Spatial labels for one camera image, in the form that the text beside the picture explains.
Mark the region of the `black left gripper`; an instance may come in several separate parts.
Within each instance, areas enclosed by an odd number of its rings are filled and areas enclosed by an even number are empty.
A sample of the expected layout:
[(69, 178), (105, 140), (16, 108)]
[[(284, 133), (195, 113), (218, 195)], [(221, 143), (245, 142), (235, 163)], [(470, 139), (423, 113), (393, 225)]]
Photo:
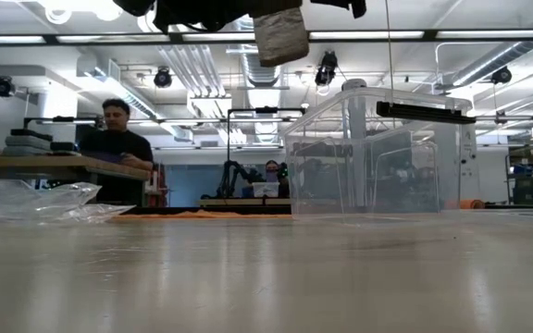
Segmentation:
[(164, 33), (171, 25), (215, 32), (256, 5), (257, 0), (157, 0), (154, 24)]

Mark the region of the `white plastic bin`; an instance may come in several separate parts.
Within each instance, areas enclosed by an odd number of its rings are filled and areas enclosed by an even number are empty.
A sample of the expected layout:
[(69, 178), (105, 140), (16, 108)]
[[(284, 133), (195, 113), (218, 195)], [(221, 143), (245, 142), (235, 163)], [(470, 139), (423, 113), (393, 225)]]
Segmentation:
[(279, 197), (279, 183), (278, 182), (254, 182), (253, 194), (255, 198), (278, 198)]

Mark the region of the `clear plastic storage box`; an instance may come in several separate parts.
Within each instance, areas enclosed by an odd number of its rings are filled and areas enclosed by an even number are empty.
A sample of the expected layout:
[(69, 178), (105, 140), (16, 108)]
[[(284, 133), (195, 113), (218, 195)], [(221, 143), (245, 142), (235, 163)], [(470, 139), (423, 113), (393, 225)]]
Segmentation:
[(343, 87), (283, 132), (294, 218), (458, 210), (479, 194), (470, 101)]

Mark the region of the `clear plastic bag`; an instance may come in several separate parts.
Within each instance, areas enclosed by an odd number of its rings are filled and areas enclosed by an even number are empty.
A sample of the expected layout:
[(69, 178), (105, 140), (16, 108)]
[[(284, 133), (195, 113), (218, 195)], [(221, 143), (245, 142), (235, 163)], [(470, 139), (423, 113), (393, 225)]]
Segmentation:
[(125, 204), (95, 203), (100, 190), (100, 186), (87, 182), (36, 190), (23, 180), (0, 179), (0, 222), (104, 223), (132, 208)]

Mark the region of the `black background rig frame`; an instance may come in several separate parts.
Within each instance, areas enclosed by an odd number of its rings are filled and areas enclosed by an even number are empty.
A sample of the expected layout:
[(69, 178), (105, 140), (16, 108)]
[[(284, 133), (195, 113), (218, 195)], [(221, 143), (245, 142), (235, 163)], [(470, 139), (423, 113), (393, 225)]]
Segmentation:
[(230, 134), (231, 134), (231, 115), (234, 113), (241, 113), (241, 112), (254, 112), (256, 114), (278, 114), (279, 112), (299, 112), (301, 115), (304, 115), (306, 112), (305, 108), (301, 107), (278, 107), (278, 106), (263, 106), (263, 107), (256, 107), (256, 108), (231, 108), (227, 112), (227, 118), (225, 120), (227, 124), (227, 160), (224, 163), (224, 170), (221, 182), (218, 187), (218, 194), (221, 195), (224, 198), (229, 198), (235, 190), (235, 182), (236, 180), (230, 179), (230, 168), (234, 167), (234, 170), (237, 170), (239, 166), (232, 162), (230, 160)]

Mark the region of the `person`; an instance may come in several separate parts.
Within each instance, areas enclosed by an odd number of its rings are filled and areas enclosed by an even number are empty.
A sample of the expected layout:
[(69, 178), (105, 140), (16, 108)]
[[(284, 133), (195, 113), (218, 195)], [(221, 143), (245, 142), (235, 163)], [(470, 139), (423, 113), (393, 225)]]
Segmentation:
[[(106, 129), (91, 132), (81, 139), (80, 152), (151, 172), (154, 167), (151, 144), (128, 130), (129, 105), (121, 99), (107, 99), (102, 108)], [(97, 194), (100, 203), (137, 204), (143, 196), (143, 184), (135, 179), (101, 175), (98, 184), (102, 187)]]
[(288, 179), (287, 165), (277, 163), (274, 160), (266, 162), (266, 181), (277, 182), (279, 184), (279, 198), (290, 197), (290, 185)]

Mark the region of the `background black robot arms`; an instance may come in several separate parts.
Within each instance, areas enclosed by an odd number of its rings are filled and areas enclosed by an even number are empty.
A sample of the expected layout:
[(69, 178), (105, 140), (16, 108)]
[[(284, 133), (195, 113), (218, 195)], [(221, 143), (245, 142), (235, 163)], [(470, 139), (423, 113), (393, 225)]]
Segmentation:
[(238, 179), (244, 180), (249, 187), (254, 183), (266, 181), (255, 168), (246, 170), (238, 162), (228, 160), (223, 165), (222, 177), (217, 186), (217, 198), (232, 198)]

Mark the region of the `stack of grey pads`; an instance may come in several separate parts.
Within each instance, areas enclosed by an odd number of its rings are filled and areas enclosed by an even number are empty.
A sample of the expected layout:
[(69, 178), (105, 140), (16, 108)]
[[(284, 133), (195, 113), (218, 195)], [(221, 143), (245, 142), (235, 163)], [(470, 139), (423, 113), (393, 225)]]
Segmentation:
[(5, 145), (3, 156), (73, 155), (79, 152), (74, 142), (58, 142), (52, 135), (31, 129), (12, 129)]

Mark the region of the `wooden top workbench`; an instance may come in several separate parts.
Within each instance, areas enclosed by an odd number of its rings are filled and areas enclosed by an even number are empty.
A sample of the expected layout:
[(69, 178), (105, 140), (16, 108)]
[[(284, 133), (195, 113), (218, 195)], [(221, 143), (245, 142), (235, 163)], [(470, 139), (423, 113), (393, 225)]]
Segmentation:
[(0, 179), (87, 179), (99, 175), (147, 181), (150, 172), (86, 156), (0, 156)]

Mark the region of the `black aluminium rig frame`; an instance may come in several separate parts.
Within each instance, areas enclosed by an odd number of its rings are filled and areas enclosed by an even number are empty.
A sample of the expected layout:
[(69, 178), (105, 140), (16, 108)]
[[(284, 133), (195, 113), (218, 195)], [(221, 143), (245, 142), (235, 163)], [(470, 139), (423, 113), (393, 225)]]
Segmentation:
[(134, 207), (126, 215), (176, 215), (180, 213), (236, 213), (241, 215), (290, 215), (290, 205), (243, 205), (208, 207)]

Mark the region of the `orange elastic bandage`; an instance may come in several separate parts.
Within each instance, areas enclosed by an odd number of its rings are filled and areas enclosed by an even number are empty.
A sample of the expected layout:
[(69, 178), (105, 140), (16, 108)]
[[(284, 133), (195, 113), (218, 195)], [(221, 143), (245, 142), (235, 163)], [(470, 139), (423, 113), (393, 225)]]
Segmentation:
[(126, 215), (122, 213), (118, 216), (111, 217), (110, 223), (122, 223), (131, 222), (135, 220), (142, 220), (144, 222), (152, 220), (206, 220), (206, 219), (277, 219), (277, 218), (293, 218), (295, 220), (307, 220), (309, 218), (316, 219), (329, 219), (329, 218), (348, 218), (348, 217), (361, 217), (372, 216), (373, 213), (365, 211), (357, 211), (352, 213), (340, 213), (340, 212), (328, 212), (324, 207), (317, 207), (315, 211), (294, 211), (294, 206), (289, 199), (232, 199), (232, 200), (205, 200), (200, 207), (208, 206), (243, 206), (243, 205), (290, 205), (290, 215), (241, 215), (236, 213), (211, 213), (211, 212), (198, 212), (198, 213), (180, 213), (176, 215)]

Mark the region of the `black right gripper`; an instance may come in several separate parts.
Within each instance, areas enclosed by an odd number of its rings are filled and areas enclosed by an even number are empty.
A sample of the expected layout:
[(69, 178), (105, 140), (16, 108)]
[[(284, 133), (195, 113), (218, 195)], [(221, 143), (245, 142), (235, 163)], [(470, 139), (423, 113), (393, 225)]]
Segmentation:
[(335, 6), (350, 10), (355, 19), (361, 18), (367, 11), (366, 0), (310, 0), (313, 4)]

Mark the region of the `brown elastic bandage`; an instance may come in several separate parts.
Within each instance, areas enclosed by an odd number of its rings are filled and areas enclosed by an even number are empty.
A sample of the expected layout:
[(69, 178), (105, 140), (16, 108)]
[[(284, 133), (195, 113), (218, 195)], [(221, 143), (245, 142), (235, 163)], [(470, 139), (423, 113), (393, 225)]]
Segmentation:
[(254, 18), (254, 37), (264, 68), (281, 66), (309, 53), (308, 33), (299, 7)]

